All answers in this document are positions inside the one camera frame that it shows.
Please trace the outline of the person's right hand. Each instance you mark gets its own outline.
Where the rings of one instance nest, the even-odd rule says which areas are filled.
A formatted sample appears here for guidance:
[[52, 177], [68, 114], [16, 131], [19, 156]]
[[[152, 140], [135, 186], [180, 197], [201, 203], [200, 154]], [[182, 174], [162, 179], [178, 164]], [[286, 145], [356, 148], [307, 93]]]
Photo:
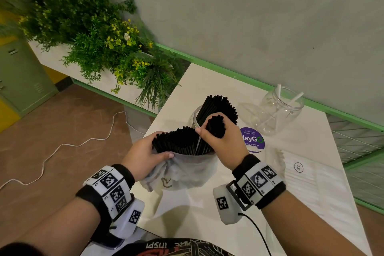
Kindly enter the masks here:
[[223, 117], [225, 134], [222, 138], [216, 138], [210, 134], [210, 142], [208, 144], [214, 149], [222, 164], [229, 170], [233, 171], [238, 165], [241, 164], [249, 152], [243, 141], [240, 128], [223, 113], [218, 112], [211, 114], [206, 119], [202, 127], [206, 128], [208, 120], [217, 115]]

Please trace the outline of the person's left hand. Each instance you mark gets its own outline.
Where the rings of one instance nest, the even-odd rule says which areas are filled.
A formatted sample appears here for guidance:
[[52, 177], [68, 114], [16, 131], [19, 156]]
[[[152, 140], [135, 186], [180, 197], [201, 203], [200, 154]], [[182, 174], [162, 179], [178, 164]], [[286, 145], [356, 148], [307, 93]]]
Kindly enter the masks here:
[[152, 153], [152, 141], [161, 131], [154, 132], [135, 142], [121, 164], [132, 174], [135, 182], [143, 180], [158, 164]]

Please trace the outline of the gripped bundle of black straws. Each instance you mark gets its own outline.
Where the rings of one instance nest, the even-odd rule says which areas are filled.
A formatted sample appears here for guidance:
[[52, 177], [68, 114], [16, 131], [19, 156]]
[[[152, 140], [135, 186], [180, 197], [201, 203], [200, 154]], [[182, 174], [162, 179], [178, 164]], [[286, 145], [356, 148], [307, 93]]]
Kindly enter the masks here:
[[[211, 117], [206, 125], [206, 130], [216, 138], [222, 138], [225, 134], [225, 124], [223, 121], [223, 117], [220, 115]], [[213, 152], [214, 149], [205, 142], [201, 137], [199, 137], [197, 141], [197, 145], [195, 148], [195, 155], [201, 156], [206, 155], [208, 153]]]

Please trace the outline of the clear plastic bag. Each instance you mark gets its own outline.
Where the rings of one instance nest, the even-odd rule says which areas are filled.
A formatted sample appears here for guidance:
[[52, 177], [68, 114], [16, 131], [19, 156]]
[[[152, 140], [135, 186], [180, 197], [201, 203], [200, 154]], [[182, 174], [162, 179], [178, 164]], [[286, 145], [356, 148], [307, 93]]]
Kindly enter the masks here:
[[172, 153], [173, 158], [155, 166], [139, 181], [148, 192], [157, 188], [181, 190], [201, 187], [216, 172], [218, 158], [214, 152], [201, 156]]

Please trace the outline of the person's right forearm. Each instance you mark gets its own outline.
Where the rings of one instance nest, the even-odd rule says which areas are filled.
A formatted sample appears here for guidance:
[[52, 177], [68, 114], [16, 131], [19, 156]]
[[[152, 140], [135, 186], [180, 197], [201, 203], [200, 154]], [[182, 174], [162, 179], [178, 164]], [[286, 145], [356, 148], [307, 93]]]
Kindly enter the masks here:
[[287, 256], [366, 256], [289, 191], [261, 211]]

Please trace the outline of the person's left forearm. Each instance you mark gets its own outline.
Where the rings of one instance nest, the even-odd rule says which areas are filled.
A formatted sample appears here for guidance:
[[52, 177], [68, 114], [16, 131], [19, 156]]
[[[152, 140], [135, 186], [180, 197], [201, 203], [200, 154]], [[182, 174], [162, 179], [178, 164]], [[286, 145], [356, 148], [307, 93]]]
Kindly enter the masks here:
[[75, 197], [16, 242], [0, 248], [0, 256], [80, 256], [100, 220], [90, 202]]

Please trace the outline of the clear jar holding black straws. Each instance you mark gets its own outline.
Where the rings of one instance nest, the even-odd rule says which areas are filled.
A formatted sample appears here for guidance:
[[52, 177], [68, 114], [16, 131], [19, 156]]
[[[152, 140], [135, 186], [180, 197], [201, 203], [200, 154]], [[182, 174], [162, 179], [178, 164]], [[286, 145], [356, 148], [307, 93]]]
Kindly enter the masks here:
[[213, 104], [200, 105], [197, 109], [192, 113], [189, 123], [190, 127], [195, 129], [201, 127], [206, 119], [213, 113], [217, 112], [217, 107]]

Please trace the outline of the black straws in jar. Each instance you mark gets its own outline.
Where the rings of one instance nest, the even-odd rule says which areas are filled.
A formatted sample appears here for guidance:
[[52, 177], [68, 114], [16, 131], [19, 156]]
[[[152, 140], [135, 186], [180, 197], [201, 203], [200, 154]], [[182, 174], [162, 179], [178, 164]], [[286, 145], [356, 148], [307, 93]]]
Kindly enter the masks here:
[[205, 99], [203, 105], [213, 104], [217, 107], [217, 112], [223, 113], [227, 116], [235, 125], [237, 125], [238, 113], [237, 109], [232, 106], [227, 97], [223, 97], [222, 95], [209, 95]]

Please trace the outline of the white marker wristband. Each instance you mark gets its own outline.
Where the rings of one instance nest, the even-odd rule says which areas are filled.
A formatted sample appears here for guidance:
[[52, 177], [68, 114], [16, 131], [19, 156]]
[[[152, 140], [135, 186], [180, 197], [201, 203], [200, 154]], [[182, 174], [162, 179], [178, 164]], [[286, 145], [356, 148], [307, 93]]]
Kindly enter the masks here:
[[98, 229], [107, 231], [131, 205], [135, 179], [121, 164], [104, 166], [83, 183], [76, 197], [91, 203], [100, 215]]
[[259, 210], [286, 191], [286, 184], [277, 172], [251, 153], [243, 158], [232, 174], [240, 190], [240, 198]]

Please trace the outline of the clear jar holding white straws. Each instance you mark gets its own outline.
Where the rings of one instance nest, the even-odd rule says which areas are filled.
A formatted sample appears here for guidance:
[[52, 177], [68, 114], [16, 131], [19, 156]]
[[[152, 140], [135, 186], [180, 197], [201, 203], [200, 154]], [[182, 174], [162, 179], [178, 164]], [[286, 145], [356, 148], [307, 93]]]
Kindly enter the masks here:
[[263, 97], [251, 123], [261, 134], [274, 136], [300, 115], [304, 105], [303, 92], [278, 84]]

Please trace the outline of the black printed shirt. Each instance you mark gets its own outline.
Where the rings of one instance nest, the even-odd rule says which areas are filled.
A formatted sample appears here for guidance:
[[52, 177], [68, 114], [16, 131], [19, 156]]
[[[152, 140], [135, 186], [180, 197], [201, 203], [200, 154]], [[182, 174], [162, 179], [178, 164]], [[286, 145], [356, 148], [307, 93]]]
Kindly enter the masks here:
[[210, 242], [190, 238], [156, 238], [125, 245], [112, 256], [235, 256]]

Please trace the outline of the pack of white straws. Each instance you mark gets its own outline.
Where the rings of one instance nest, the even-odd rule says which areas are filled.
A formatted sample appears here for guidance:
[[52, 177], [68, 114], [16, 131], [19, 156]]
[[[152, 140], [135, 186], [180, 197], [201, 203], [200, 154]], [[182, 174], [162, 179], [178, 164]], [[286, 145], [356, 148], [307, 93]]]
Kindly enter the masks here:
[[266, 147], [265, 162], [285, 182], [288, 191], [346, 238], [363, 238], [364, 229], [341, 170], [274, 147]]

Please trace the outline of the green plants with yellow flowers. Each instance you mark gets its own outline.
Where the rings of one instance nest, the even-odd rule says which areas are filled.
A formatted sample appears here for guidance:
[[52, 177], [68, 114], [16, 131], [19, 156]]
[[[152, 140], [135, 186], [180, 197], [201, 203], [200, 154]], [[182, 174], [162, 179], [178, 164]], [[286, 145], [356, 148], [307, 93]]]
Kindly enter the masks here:
[[0, 0], [0, 11], [12, 15], [0, 22], [0, 37], [32, 40], [45, 52], [67, 45], [64, 65], [78, 65], [89, 84], [111, 72], [116, 80], [111, 92], [133, 85], [141, 91], [136, 98], [141, 107], [163, 107], [185, 71], [181, 59], [156, 45], [142, 21], [125, 18], [137, 13], [135, 0]]

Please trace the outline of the white planter box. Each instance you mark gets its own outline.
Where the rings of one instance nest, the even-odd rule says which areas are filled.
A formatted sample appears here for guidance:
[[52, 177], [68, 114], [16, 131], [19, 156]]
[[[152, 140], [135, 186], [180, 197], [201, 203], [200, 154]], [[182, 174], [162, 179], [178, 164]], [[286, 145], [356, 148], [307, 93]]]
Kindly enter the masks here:
[[150, 103], [145, 103], [143, 105], [139, 104], [138, 97], [141, 94], [141, 89], [137, 88], [135, 85], [121, 85], [118, 93], [112, 92], [112, 89], [115, 89], [117, 86], [117, 80], [110, 70], [103, 70], [101, 72], [100, 80], [89, 83], [89, 81], [81, 74], [79, 65], [64, 64], [63, 58], [69, 53], [69, 47], [67, 45], [59, 45], [51, 47], [48, 51], [43, 51], [41, 44], [38, 42], [32, 40], [28, 43], [42, 65], [71, 77], [75, 84], [126, 106], [132, 107], [152, 117], [156, 117], [160, 112], [161, 108], [153, 106]]

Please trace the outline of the green metal locker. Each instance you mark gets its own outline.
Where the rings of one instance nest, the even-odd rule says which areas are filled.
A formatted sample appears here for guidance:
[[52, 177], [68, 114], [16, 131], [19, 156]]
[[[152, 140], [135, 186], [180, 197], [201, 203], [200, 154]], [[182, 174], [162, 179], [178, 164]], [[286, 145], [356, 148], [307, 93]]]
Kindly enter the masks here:
[[59, 93], [26, 40], [0, 46], [0, 100], [24, 117]]

